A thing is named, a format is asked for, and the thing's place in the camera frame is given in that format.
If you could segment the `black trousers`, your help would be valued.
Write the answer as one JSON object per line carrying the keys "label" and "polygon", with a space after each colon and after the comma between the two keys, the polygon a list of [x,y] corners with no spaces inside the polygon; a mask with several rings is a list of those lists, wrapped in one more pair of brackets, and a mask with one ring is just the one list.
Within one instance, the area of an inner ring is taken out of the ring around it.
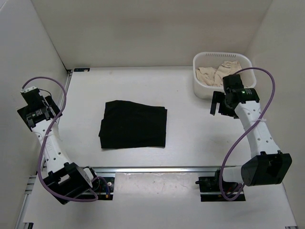
{"label": "black trousers", "polygon": [[99,138],[102,149],[165,147],[167,109],[130,101],[105,103]]}

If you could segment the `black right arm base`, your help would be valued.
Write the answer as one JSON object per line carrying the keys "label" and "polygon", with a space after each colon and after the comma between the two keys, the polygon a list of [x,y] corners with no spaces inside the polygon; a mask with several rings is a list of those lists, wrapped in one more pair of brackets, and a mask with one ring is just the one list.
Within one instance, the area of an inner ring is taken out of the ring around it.
{"label": "black right arm base", "polygon": [[[226,199],[222,196],[218,178],[215,177],[198,177],[195,182],[200,189],[201,202],[224,202]],[[237,193],[239,184],[235,182],[223,182],[223,192],[228,198],[232,198]]]}

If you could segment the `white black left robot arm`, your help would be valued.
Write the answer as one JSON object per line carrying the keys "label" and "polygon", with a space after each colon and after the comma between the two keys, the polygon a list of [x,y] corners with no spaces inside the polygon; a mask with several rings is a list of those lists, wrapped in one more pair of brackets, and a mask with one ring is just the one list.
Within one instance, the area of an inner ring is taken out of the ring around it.
{"label": "white black left robot arm", "polygon": [[83,169],[73,163],[67,156],[59,139],[56,119],[62,115],[52,96],[44,97],[40,90],[22,91],[21,96],[27,105],[18,110],[27,127],[36,135],[41,145],[38,163],[45,161],[47,176],[38,174],[42,186],[61,204],[68,202],[94,202],[92,199],[81,199],[87,191],[95,191],[100,179],[89,169]]}

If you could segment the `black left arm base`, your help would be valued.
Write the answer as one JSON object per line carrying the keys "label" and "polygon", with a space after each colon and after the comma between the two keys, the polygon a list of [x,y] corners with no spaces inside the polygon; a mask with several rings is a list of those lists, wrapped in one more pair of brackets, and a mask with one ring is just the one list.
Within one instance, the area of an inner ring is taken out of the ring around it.
{"label": "black left arm base", "polygon": [[[115,177],[105,176],[101,178],[100,175],[96,175],[92,178],[91,190],[98,196],[98,200],[112,200]],[[73,181],[71,187],[73,187],[73,194],[76,194],[77,199],[92,199],[94,194],[88,190],[88,186],[82,181]]]}

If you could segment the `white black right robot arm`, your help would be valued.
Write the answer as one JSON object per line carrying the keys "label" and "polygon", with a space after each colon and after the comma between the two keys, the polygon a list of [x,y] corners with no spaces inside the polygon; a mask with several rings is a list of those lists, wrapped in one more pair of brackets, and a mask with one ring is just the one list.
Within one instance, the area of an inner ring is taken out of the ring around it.
{"label": "white black right robot arm", "polygon": [[261,115],[259,97],[255,89],[232,89],[213,93],[210,113],[218,112],[225,116],[238,118],[245,130],[250,146],[251,158],[242,166],[222,167],[219,176],[214,178],[214,186],[221,191],[232,182],[246,186],[280,184],[291,163],[288,153],[282,153],[273,140]]}

